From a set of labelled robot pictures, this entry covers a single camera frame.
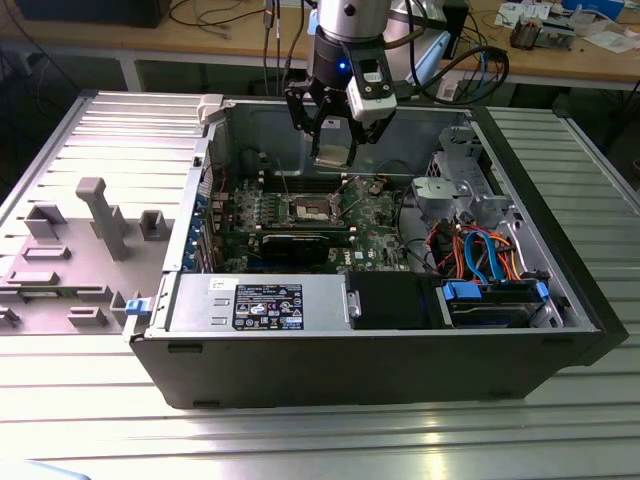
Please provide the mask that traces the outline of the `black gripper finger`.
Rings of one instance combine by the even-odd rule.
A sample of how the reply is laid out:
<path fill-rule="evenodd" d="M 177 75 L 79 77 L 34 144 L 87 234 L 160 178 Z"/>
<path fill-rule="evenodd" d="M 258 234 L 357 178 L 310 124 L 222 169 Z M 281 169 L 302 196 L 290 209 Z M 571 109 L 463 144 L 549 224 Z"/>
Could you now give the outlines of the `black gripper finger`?
<path fill-rule="evenodd" d="M 375 120 L 368 127 L 365 127 L 362 122 L 355 119 L 348 120 L 349 130 L 351 133 L 351 144 L 347 156 L 348 166 L 353 165 L 357 155 L 358 146 L 363 144 L 376 144 L 391 123 L 394 116 L 395 113 L 392 112 L 389 116 L 383 119 Z"/>
<path fill-rule="evenodd" d="M 311 158 L 316 158 L 320 151 L 322 124 L 331 111 L 333 94 L 332 87 L 324 85 L 317 79 L 292 81 L 284 90 L 284 97 L 294 128 L 311 137 Z M 313 116 L 307 111 L 306 98 L 313 100 L 316 104 Z"/>

